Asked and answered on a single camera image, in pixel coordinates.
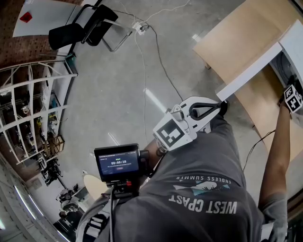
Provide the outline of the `green metal stand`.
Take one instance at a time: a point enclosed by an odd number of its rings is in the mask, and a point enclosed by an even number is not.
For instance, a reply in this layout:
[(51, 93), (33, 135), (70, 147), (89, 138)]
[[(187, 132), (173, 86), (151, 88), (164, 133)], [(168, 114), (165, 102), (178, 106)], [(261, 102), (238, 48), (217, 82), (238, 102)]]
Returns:
[(78, 74), (75, 63), (74, 63), (74, 61), (76, 60), (75, 53), (74, 52), (69, 53), (67, 56), (65, 56), (65, 60), (68, 64), (69, 68), (71, 69), (71, 72), (73, 74)]

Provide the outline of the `round beige table top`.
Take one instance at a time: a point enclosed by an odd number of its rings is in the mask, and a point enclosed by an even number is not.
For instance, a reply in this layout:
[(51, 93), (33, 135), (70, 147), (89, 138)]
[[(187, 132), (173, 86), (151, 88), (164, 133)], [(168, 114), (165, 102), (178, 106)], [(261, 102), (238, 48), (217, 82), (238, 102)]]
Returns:
[(94, 201), (100, 198), (102, 193), (105, 193), (108, 190), (107, 185), (93, 175), (86, 174), (83, 180), (88, 193)]

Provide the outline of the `white microwave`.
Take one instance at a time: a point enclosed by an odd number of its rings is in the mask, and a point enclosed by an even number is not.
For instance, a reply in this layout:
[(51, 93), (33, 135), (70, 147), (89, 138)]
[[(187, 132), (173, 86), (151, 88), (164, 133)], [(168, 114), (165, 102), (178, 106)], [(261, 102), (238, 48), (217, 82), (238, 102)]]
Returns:
[(231, 83), (220, 88), (216, 92), (217, 97), (221, 101), (226, 100), (281, 52), (284, 53), (291, 63), (293, 70), (300, 81), (301, 87), (303, 88), (303, 24), (300, 20), (296, 20), (282, 37), (269, 48), (269, 50), (265, 51), (261, 57), (242, 71)]

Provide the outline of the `person's right forearm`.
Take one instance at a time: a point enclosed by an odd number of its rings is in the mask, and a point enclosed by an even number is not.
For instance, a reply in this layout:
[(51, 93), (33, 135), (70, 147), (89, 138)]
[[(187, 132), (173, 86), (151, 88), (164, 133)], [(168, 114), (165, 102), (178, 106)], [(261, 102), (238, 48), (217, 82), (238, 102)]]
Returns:
[(290, 163), (290, 112), (282, 102), (276, 131), (268, 155), (262, 179), (258, 206), (263, 206), (269, 197), (286, 194), (286, 172)]

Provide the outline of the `person's black shoe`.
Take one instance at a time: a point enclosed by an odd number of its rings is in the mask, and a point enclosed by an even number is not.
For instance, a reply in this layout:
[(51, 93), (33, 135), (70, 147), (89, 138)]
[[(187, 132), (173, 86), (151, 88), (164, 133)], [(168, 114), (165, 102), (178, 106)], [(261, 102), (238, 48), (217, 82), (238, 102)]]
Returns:
[(219, 115), (224, 117), (224, 115), (227, 113), (228, 108), (230, 106), (230, 103), (228, 100), (224, 100), (223, 102), (221, 102), (220, 104), (220, 111), (219, 111)]

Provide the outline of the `person's left forearm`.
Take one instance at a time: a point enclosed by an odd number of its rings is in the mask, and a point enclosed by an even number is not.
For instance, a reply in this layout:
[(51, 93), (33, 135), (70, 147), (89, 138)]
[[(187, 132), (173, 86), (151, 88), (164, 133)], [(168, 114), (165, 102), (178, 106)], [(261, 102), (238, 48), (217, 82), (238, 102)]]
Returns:
[(166, 154), (166, 150), (161, 146), (161, 143), (157, 139), (153, 139), (145, 149), (149, 153), (149, 158), (162, 157)]

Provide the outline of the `white grid shelf rack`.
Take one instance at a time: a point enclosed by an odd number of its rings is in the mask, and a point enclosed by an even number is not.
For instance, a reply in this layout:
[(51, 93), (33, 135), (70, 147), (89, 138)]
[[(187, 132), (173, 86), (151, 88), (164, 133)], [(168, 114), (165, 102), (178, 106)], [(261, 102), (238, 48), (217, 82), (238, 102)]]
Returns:
[(44, 152), (57, 137), (73, 74), (66, 60), (23, 63), (0, 69), (0, 136), (16, 164)]

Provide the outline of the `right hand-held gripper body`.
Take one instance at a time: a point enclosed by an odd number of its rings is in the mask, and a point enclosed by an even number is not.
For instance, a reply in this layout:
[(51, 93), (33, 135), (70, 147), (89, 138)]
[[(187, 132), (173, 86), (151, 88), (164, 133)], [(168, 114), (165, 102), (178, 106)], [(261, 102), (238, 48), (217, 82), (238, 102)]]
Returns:
[(284, 100), (290, 113), (296, 113), (303, 107), (303, 89), (301, 84), (291, 84), (284, 90)]

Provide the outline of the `white board panel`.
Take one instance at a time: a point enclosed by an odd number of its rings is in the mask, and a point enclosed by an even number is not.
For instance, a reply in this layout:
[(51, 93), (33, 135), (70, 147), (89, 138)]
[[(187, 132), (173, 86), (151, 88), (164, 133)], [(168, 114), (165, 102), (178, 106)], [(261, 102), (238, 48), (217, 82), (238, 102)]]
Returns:
[[(26, 0), (12, 36), (48, 35), (49, 30), (66, 25), (75, 9), (75, 4), (62, 1)], [(33, 17), (28, 23), (19, 20), (26, 12), (30, 12)]]

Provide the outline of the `white power strip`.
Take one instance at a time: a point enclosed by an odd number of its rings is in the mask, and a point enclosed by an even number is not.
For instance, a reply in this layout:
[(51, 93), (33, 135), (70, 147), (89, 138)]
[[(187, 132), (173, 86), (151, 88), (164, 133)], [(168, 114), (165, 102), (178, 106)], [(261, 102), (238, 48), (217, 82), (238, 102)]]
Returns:
[(132, 29), (134, 30), (134, 36), (142, 36), (145, 34), (145, 30), (143, 29), (143, 26), (139, 22), (135, 22), (132, 24)]

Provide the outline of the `person's grey printed t-shirt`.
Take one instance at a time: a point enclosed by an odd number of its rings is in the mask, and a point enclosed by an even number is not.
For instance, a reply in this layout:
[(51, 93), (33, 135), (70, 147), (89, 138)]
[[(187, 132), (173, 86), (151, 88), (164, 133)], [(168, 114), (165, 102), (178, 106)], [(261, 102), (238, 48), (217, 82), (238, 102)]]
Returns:
[(284, 242), (287, 194), (259, 207), (246, 188), (230, 124), (168, 152), (138, 196), (119, 201), (111, 218), (99, 198), (78, 225), (76, 242)]

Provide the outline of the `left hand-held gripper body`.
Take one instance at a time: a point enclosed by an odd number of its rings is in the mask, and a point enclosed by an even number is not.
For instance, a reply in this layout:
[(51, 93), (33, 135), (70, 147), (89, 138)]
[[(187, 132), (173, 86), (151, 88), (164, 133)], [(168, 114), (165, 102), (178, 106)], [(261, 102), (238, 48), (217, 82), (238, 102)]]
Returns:
[(175, 105), (154, 127), (153, 135), (165, 151), (182, 147), (197, 138), (202, 123), (191, 118), (184, 105)]

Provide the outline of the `red diamond sticker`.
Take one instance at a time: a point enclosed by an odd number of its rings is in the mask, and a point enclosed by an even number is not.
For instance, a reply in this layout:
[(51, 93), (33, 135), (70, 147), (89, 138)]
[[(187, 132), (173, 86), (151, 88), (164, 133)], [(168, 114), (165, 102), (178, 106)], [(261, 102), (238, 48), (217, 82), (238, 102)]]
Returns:
[(21, 20), (21, 21), (24, 22), (24, 23), (28, 23), (32, 18), (33, 18), (33, 17), (32, 17), (32, 15), (31, 15), (31, 13), (30, 13), (30, 12), (26, 12), (25, 14), (23, 14), (23, 15), (19, 18), (19, 20)]

